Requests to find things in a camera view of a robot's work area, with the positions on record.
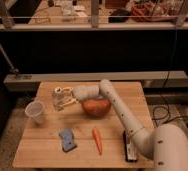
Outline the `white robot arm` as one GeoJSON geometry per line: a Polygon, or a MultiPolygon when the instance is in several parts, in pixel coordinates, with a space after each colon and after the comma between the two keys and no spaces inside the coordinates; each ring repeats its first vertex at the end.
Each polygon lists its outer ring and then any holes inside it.
{"type": "Polygon", "coordinates": [[[153,171],[188,171],[188,138],[184,131],[176,125],[163,124],[149,132],[109,80],[103,79],[94,86],[76,86],[72,94],[79,101],[97,96],[108,99],[137,150],[154,161],[153,171]]]}

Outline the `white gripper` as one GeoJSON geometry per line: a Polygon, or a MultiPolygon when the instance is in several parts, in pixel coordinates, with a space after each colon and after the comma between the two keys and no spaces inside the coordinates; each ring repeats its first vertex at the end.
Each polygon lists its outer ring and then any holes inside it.
{"type": "MultiPolygon", "coordinates": [[[[92,86],[79,85],[74,88],[64,87],[63,91],[69,91],[69,92],[73,91],[73,96],[79,101],[94,98],[99,95],[99,87],[97,85],[92,85],[92,86]]],[[[71,99],[69,102],[64,103],[62,106],[67,107],[76,104],[77,100],[75,98],[71,99]]]]}

